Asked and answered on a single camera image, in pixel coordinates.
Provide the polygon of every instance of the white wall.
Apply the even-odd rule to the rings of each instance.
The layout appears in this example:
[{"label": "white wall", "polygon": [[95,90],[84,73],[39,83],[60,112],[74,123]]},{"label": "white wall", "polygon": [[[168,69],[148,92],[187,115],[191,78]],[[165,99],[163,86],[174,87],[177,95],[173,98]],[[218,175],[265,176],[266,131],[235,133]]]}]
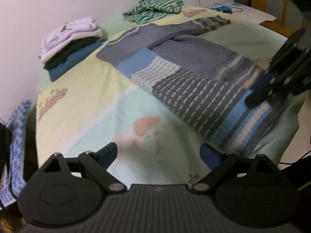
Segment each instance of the white wall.
[{"label": "white wall", "polygon": [[[200,0],[203,7],[233,0]],[[25,99],[36,103],[40,42],[52,29],[91,15],[99,24],[119,18],[138,0],[0,0],[0,117],[5,121]],[[199,6],[198,0],[184,0]],[[30,125],[35,123],[31,116]]]}]

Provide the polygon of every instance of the yellow bedsheet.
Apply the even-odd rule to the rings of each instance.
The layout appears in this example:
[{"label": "yellow bedsheet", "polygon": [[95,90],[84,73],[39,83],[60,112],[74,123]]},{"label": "yellow bedsheet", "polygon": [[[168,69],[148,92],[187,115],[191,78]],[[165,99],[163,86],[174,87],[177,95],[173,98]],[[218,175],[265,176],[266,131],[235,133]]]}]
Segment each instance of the yellow bedsheet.
[{"label": "yellow bedsheet", "polygon": [[[237,20],[231,15],[213,10],[185,7],[180,14],[153,23],[177,24],[215,15],[231,19],[232,22]],[[101,48],[50,84],[38,96],[36,140],[40,165],[53,152],[67,152],[90,127],[99,123],[124,95],[136,89],[136,86],[112,65],[96,58]]]}]

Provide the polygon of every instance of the folded blue shirt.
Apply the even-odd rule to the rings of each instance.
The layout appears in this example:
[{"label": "folded blue shirt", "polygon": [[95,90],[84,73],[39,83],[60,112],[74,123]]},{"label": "folded blue shirt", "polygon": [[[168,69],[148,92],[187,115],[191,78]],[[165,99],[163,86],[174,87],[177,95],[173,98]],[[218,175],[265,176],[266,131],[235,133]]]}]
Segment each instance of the folded blue shirt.
[{"label": "folded blue shirt", "polygon": [[64,63],[61,63],[57,67],[49,70],[50,80],[56,81],[65,72],[73,68],[76,64],[78,64],[82,60],[84,60],[88,55],[94,52],[101,45],[102,45],[102,42],[97,40],[94,44],[90,44],[70,54]]}]

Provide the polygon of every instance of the bed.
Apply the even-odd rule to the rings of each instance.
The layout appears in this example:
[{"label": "bed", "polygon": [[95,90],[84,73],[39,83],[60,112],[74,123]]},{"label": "bed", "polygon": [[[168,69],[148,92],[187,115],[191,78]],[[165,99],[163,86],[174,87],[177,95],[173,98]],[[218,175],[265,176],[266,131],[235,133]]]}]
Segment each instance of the bed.
[{"label": "bed", "polygon": [[[184,7],[180,14],[153,23],[177,24],[216,15],[231,24],[200,37],[253,59],[264,69],[286,40],[259,25],[197,7]],[[119,20],[104,28],[113,40],[132,26]],[[113,141],[118,156],[108,171],[128,187],[132,183],[194,184],[210,171],[199,158],[205,139],[111,64],[99,60],[96,54],[106,43],[53,83],[42,74],[36,112],[39,165],[53,152],[75,157]],[[298,130],[303,101],[304,94],[288,98],[250,157],[263,153],[278,164]]]}]

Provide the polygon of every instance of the white table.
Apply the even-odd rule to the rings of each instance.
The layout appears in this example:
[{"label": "white table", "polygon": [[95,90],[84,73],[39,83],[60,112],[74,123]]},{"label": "white table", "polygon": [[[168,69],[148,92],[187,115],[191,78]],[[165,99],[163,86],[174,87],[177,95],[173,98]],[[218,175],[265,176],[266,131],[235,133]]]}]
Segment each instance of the white table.
[{"label": "white table", "polygon": [[232,6],[232,7],[236,7],[239,9],[243,9],[242,12],[234,12],[232,13],[233,16],[238,17],[241,20],[246,20],[246,21],[250,21],[256,24],[260,24],[264,21],[274,21],[276,19],[275,16],[272,16],[268,13],[265,13],[263,11],[245,6],[245,5],[236,5],[238,3],[225,3],[222,4],[223,6]]}]

